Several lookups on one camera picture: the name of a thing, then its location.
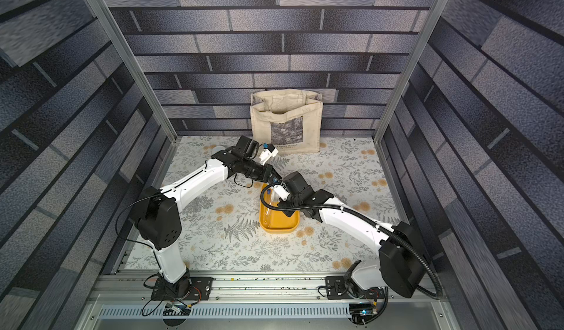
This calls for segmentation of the yellow plastic tray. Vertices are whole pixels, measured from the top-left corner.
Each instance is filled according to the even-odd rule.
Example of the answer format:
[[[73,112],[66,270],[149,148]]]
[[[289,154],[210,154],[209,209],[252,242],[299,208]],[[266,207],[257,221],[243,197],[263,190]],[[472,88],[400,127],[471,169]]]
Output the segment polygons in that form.
[[[264,231],[270,234],[288,234],[296,230],[300,223],[298,211],[291,216],[284,212],[267,209],[260,204],[259,222]]]

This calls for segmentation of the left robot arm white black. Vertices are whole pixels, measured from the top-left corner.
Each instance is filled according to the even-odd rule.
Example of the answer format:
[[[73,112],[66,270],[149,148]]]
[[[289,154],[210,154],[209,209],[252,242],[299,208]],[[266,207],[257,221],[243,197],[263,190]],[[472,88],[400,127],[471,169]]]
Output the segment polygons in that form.
[[[271,143],[260,144],[246,136],[235,146],[214,150],[194,172],[161,188],[145,189],[133,203],[129,218],[152,249],[159,267],[156,287],[165,297],[182,300],[192,291],[188,267],[182,260],[178,239],[180,212],[210,187],[236,175],[254,182],[280,183],[281,176],[268,163],[278,154]]]

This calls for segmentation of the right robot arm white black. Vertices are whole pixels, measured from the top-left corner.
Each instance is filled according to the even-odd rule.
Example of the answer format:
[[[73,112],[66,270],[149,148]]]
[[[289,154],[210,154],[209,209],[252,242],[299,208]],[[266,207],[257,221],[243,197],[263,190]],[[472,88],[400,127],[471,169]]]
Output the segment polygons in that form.
[[[377,259],[355,262],[348,270],[352,286],[360,290],[387,286],[396,294],[410,298],[426,274],[430,260],[422,237],[409,224],[385,223],[347,206],[327,190],[314,190],[301,174],[294,172],[273,186],[278,206],[286,215],[296,210],[305,216],[336,227],[363,243]]]

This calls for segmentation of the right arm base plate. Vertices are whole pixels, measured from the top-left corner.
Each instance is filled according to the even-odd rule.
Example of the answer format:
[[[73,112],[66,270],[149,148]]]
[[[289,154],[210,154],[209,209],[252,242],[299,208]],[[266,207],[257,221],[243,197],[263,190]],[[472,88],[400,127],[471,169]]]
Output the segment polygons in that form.
[[[344,276],[326,277],[323,287],[324,297],[330,300],[369,300],[377,301],[386,298],[384,287],[361,289],[352,279]]]

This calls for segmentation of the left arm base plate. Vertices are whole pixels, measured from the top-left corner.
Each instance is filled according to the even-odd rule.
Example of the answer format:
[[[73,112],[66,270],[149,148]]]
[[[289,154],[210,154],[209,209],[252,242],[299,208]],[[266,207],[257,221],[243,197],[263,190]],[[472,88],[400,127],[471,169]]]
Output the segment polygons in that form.
[[[159,277],[152,288],[152,301],[208,301],[214,279],[184,277],[172,284]]]

